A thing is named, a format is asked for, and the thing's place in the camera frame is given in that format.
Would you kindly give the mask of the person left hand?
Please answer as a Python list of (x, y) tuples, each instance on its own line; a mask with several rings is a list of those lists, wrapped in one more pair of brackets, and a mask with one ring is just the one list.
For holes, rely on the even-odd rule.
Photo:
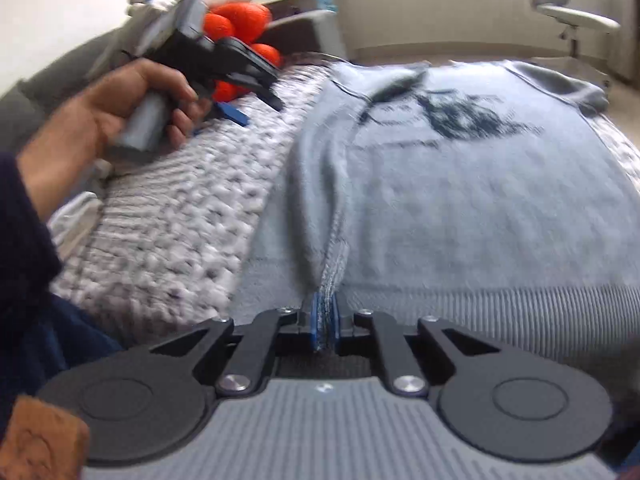
[(132, 62), (90, 84), (53, 114), (41, 137), (47, 142), (48, 157), (66, 167), (93, 162), (120, 135), (151, 90), (166, 92), (177, 101), (168, 127), (175, 146), (183, 144), (212, 106), (178, 70), (149, 60)]

